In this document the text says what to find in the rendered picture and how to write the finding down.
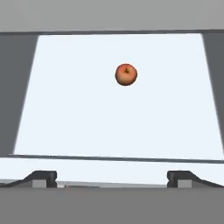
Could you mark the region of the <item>white fridge drawer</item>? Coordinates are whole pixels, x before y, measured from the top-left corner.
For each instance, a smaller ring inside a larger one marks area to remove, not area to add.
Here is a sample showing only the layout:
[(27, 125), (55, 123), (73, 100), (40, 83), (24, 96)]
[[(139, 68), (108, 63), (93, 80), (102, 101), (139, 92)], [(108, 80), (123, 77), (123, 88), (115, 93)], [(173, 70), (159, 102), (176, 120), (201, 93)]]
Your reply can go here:
[[(131, 64), (122, 86), (116, 69)], [(162, 185), (188, 170), (224, 185), (224, 150), (199, 34), (42, 36), (0, 179)]]

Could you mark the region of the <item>grey fridge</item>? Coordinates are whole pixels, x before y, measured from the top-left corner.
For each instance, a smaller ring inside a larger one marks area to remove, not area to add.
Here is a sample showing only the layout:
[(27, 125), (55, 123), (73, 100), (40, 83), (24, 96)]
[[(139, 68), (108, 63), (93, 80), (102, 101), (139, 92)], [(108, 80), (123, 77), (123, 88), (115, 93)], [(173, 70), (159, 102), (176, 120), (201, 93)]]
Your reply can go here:
[(39, 34), (224, 32), (224, 0), (0, 0), (0, 155), (13, 152)]

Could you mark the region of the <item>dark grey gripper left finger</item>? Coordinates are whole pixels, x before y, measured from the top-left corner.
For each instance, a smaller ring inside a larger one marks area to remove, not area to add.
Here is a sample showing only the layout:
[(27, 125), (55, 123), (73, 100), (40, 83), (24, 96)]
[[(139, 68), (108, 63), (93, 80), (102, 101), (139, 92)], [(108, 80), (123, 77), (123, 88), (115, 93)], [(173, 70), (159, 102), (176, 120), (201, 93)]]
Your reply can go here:
[(29, 188), (56, 188), (56, 171), (34, 171), (24, 179), (8, 184), (1, 184), (0, 188), (29, 187)]

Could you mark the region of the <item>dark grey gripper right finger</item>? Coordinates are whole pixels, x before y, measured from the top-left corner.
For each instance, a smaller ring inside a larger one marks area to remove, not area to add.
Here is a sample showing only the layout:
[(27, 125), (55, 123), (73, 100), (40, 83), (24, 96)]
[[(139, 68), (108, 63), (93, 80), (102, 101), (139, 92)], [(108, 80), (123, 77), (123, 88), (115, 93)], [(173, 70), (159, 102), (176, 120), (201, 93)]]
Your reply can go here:
[(218, 185), (213, 182), (201, 179), (191, 171), (168, 171), (168, 188), (200, 188), (200, 187), (218, 187), (224, 188), (224, 185)]

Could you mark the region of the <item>red apple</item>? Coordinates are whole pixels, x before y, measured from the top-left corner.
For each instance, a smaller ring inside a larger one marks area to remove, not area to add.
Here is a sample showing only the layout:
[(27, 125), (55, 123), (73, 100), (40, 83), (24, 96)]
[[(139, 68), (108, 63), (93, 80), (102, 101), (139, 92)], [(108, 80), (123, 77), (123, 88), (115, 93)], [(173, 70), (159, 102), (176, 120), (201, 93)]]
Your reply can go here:
[(121, 64), (115, 70), (115, 79), (122, 86), (129, 86), (137, 79), (137, 70), (131, 64)]

